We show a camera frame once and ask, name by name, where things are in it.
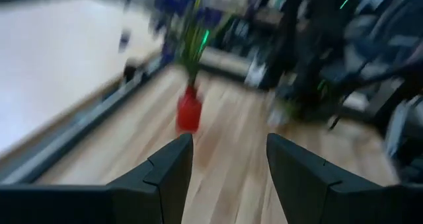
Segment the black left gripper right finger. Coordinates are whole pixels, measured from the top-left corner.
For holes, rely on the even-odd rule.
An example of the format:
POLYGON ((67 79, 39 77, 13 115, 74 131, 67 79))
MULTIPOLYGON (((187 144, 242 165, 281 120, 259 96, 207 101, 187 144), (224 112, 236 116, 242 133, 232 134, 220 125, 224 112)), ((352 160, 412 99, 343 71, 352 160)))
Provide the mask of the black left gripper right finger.
POLYGON ((268 166, 288 223, 421 223, 422 185, 380 186, 269 133, 268 166))

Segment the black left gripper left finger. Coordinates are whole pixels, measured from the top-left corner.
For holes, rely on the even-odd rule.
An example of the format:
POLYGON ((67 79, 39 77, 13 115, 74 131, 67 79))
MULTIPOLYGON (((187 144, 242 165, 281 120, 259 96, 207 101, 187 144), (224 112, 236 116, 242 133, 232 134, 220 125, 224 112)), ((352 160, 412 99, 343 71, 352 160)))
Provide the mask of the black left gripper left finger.
POLYGON ((180 223, 193 153, 185 133, 108 184, 2 185, 1 224, 180 223))

